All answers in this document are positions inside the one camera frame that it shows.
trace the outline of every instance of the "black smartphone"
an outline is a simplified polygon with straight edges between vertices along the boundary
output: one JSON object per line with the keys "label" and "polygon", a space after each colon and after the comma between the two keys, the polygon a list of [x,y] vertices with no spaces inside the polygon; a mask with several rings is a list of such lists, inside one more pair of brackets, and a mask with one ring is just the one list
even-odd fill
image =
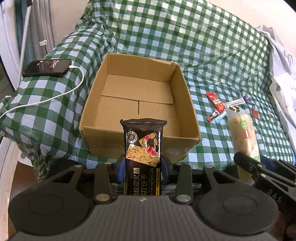
{"label": "black smartphone", "polygon": [[22,72],[23,77],[32,76],[56,76],[64,75],[71,65],[70,59],[45,59],[35,60],[29,63]]}

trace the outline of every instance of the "plaid tablecloth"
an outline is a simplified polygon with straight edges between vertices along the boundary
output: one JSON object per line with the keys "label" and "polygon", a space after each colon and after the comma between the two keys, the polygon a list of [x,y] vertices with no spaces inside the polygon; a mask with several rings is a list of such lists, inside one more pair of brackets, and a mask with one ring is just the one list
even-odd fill
{"label": "plaid tablecloth", "polygon": [[[73,65],[81,66],[83,84],[71,94],[20,108],[0,120],[1,133],[27,153],[39,179],[46,177],[51,163],[59,158],[79,161],[87,168],[106,161],[89,155],[77,128],[95,74],[108,52],[174,61],[181,66],[202,135],[202,141],[183,160],[193,168],[233,164],[227,120],[219,124],[205,121],[214,110],[205,96],[209,91],[223,102],[247,94],[251,104],[241,107],[247,112],[254,107],[260,113],[260,120],[253,118],[260,153],[293,161],[268,89],[270,47],[263,34],[202,0],[91,0],[75,31],[45,57],[69,58]],[[0,113],[64,93],[80,79],[77,69],[63,78],[24,78],[15,94],[2,100]]]}

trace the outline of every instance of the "open cardboard box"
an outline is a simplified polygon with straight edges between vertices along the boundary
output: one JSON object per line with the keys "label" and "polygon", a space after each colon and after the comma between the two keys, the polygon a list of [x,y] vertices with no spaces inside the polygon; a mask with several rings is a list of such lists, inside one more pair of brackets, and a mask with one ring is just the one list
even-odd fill
{"label": "open cardboard box", "polygon": [[124,153],[120,119],[168,121],[162,152],[182,160],[200,140],[200,129],[187,84],[174,62],[107,54],[93,82],[79,130],[92,156]]}

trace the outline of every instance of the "teal curtain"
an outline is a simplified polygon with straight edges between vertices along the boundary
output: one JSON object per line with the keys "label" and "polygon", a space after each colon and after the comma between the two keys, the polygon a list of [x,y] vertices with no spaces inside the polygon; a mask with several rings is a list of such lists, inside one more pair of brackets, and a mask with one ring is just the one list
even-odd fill
{"label": "teal curtain", "polygon": [[[22,47],[22,35],[23,35],[23,28],[25,24],[26,12],[27,12],[27,1],[15,0],[15,24],[16,24],[16,36],[17,36],[17,45],[19,49],[19,54],[21,52],[21,47]],[[32,36],[31,36],[30,25],[29,25],[23,68],[25,68],[33,60],[35,60],[35,56],[33,51]]]}

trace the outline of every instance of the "black round disc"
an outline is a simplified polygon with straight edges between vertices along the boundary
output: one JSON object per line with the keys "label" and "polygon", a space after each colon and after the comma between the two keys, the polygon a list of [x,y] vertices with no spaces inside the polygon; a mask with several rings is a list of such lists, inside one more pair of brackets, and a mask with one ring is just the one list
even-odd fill
{"label": "black round disc", "polygon": [[78,226],[90,204],[65,183],[48,183],[18,194],[9,204],[9,217],[17,231],[36,235],[59,234]]}
{"label": "black round disc", "polygon": [[197,210],[217,231],[252,235],[269,229],[278,217],[278,207],[267,194],[241,183],[223,184],[206,193]]}

